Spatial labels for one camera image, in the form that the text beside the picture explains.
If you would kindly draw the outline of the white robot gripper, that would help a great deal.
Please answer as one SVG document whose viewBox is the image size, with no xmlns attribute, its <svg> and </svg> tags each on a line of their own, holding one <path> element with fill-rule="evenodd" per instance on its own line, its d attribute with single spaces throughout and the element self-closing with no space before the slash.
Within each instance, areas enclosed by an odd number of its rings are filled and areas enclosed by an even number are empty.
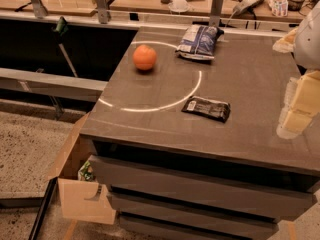
<svg viewBox="0 0 320 240">
<path fill-rule="evenodd" d="M 299 79 L 291 77 L 286 86 L 284 106 L 277 126 L 277 135 L 293 139 L 303 133 L 320 113 L 320 1 L 305 19 L 272 49 L 281 53 L 293 51 L 298 65 L 311 69 Z"/>
</svg>

